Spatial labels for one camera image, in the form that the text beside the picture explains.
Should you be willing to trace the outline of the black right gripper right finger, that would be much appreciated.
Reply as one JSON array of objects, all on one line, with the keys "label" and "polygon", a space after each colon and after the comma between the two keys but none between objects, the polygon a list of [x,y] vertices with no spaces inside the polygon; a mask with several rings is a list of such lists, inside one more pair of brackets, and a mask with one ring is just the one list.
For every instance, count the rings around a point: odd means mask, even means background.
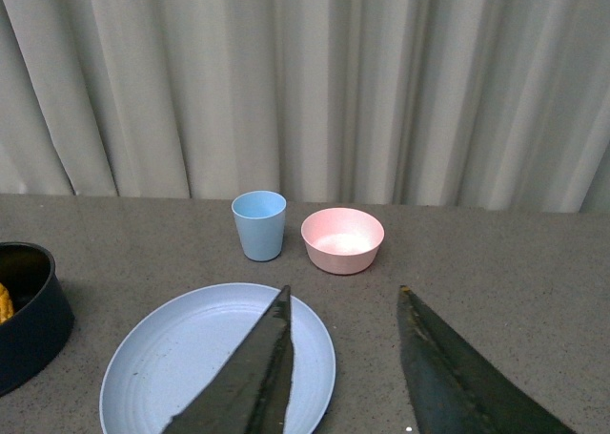
[{"label": "black right gripper right finger", "polygon": [[401,364],[421,433],[571,433],[410,288],[397,301]]}]

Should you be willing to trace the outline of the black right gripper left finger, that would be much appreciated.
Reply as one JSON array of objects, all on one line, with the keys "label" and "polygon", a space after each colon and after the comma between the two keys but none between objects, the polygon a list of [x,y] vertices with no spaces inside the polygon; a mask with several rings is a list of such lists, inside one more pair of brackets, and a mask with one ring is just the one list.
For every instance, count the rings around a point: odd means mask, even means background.
[{"label": "black right gripper left finger", "polygon": [[286,285],[213,380],[166,433],[282,433],[294,370],[291,288]]}]

